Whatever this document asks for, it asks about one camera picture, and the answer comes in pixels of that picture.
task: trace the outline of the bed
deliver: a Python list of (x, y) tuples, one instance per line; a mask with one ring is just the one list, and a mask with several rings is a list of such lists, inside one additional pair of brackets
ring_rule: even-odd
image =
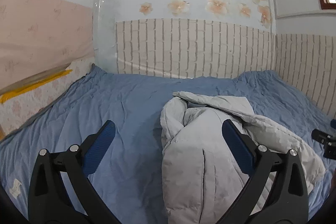
[[(311, 131), (329, 130), (329, 118), (303, 93), (271, 70), (251, 71), (234, 79), (169, 79), (106, 73), (93, 65), (81, 78), (0, 143), (1, 184), (16, 207), (28, 216), (28, 189), (37, 154), (67, 150), (96, 133), (106, 120), (117, 127), (115, 139), (89, 180), (125, 224), (167, 223), (162, 196), (160, 113), (175, 91), (245, 96), (256, 114), (267, 116), (303, 138), (322, 157)], [(309, 196), (310, 217), (328, 196), (336, 163), (324, 159), (327, 172)], [(84, 213), (69, 179), (64, 183), (74, 207)]]

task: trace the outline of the white patch on bed sheet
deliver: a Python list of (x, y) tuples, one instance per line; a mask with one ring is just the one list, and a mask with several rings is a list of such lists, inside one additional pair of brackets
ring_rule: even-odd
[(13, 188), (9, 189), (10, 194), (17, 199), (17, 196), (21, 194), (20, 186), (22, 183), (18, 179), (14, 179)]

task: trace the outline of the wrinkled fabric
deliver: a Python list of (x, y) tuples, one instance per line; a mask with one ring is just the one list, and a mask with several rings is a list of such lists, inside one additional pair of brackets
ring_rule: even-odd
[[(255, 114), (285, 126), (322, 157), (322, 146), (311, 140), (314, 128), (330, 132), (328, 117), (274, 71), (245, 72), (235, 79), (200, 77), (168, 79), (145, 75), (114, 75), (98, 67), (70, 86), (53, 107), (29, 126), (0, 142), (0, 182), (16, 207), (28, 216), (28, 190), (37, 154), (67, 150), (96, 133), (107, 119), (117, 128), (115, 139), (97, 171), (89, 175), (93, 187), (123, 224), (167, 223), (162, 194), (160, 113), (184, 90), (208, 96), (246, 97)], [(328, 169), (309, 196), (310, 213), (327, 197), (336, 163), (323, 159)], [(20, 194), (10, 189), (17, 179)], [(63, 177), (76, 210), (84, 212)]]
[[(246, 184), (248, 175), (241, 172), (222, 136), (227, 119), (256, 145), (281, 153), (297, 150), (308, 193), (324, 176), (326, 169), (314, 150), (284, 126), (255, 115), (245, 97), (183, 91), (174, 96), (178, 97), (164, 106), (160, 118), (163, 197), (169, 224), (216, 223)], [(187, 102), (204, 107), (188, 108)], [(273, 180), (271, 174), (252, 213), (262, 209)]]

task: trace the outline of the silver screw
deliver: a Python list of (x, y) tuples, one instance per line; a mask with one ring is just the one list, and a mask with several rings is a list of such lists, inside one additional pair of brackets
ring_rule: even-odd
[(259, 146), (258, 146), (258, 150), (259, 150), (260, 152), (266, 152), (266, 151), (267, 151), (267, 147), (264, 146), (264, 145), (259, 145)]
[(296, 150), (294, 150), (294, 149), (289, 150), (289, 153), (290, 153), (292, 156), (296, 156), (296, 155), (297, 155), (297, 152), (296, 152)]
[(47, 150), (44, 149), (44, 148), (41, 149), (40, 152), (39, 152), (39, 154), (40, 154), (41, 156), (44, 156), (46, 153), (47, 153)]
[(76, 152), (78, 149), (79, 149), (79, 146), (76, 145), (76, 144), (70, 146), (70, 151), (71, 151), (71, 152)]

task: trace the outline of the jacket pocket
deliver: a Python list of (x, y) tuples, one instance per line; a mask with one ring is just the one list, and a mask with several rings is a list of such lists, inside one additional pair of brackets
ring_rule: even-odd
[(202, 209), (199, 216), (200, 224), (214, 223), (214, 205), (215, 205), (215, 164), (214, 156), (211, 152), (203, 149), (204, 171), (202, 181)]

